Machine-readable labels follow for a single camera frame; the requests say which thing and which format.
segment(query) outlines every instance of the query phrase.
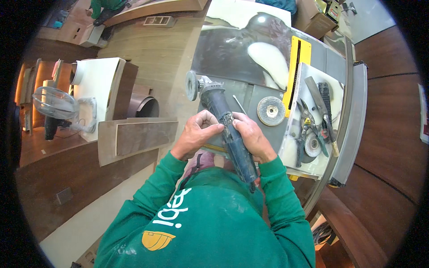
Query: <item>standing fan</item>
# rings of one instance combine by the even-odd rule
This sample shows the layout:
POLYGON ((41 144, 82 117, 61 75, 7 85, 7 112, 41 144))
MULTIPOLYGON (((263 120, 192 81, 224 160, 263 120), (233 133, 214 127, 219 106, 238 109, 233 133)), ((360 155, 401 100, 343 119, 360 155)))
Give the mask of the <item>standing fan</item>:
POLYGON ((76 100, 71 95, 53 88, 38 87, 33 94, 33 104, 36 110, 45 117, 45 140, 52 140, 58 126, 70 127, 77 131, 93 133, 97 123, 97 101, 95 98, 76 100), (79 124, 80 103, 92 105, 92 121, 88 126, 79 124))

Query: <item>man's left hand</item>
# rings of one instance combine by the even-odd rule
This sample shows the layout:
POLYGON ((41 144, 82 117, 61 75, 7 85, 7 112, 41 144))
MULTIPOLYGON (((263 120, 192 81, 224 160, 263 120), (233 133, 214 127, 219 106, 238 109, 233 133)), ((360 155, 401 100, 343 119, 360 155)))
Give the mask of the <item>man's left hand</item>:
POLYGON ((189 154, 195 154, 209 138, 223 131, 224 126, 219 124, 216 117, 207 110, 188 119, 179 140, 170 153, 179 160, 186 161, 189 154))

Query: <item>worker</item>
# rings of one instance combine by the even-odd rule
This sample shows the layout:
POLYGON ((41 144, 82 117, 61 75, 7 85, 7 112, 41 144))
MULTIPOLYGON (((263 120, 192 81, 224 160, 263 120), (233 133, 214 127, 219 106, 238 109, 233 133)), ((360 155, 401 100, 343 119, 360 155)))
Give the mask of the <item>worker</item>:
POLYGON ((95 19, 94 26, 100 26, 111 17, 119 14, 124 8, 127 0, 91 0, 92 15, 95 19))
POLYGON ((101 239, 95 267, 315 267, 310 225, 285 167, 253 120, 233 116, 259 163, 271 227, 262 218, 261 191, 250 193, 234 172, 210 164, 210 153, 198 152, 184 172, 187 155, 224 129, 203 110, 125 201, 101 239))

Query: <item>green sleeve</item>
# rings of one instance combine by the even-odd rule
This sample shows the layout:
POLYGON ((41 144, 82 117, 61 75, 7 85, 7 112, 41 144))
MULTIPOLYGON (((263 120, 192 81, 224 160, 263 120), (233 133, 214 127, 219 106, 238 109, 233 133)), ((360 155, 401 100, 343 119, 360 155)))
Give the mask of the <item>green sleeve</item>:
POLYGON ((176 182, 183 175, 187 161, 174 158, 170 152, 161 160, 155 172, 137 190, 133 200, 126 200, 118 215, 101 238, 97 255, 105 255, 133 230, 147 225, 169 200, 176 182))
POLYGON ((303 260, 316 266, 310 224, 280 158, 260 164, 261 186, 265 192, 271 230, 288 254, 290 267, 302 267, 303 260))
POLYGON ((92 15, 91 18, 97 19, 101 13, 101 1, 100 0, 91 0, 92 15))

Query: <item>hand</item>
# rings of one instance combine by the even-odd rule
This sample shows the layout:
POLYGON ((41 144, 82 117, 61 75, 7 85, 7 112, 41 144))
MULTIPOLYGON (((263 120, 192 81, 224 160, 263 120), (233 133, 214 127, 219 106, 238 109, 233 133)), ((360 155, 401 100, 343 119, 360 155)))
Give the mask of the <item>hand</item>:
POLYGON ((186 161, 187 154, 198 151, 209 138, 221 133, 223 129, 224 126, 219 124, 214 115, 207 110, 202 110, 188 119, 179 140, 170 153, 175 158, 186 161))
POLYGON ((242 113, 233 111, 233 116, 233 126, 240 132, 244 146, 253 155, 253 160, 263 164, 276 159, 277 154, 256 122, 242 113))

